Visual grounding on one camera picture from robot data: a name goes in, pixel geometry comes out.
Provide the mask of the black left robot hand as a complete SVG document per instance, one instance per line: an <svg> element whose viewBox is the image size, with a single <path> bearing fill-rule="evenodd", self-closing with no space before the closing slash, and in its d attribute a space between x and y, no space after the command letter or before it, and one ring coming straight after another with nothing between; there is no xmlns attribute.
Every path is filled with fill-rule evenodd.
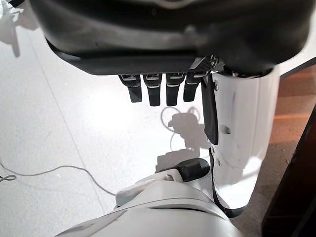
<svg viewBox="0 0 316 237"><path fill-rule="evenodd" d="M51 50L78 69L117 75L133 103L191 102L201 87L212 195L230 218L247 207L267 152L278 65L310 32L313 0L33 0Z"/></svg>

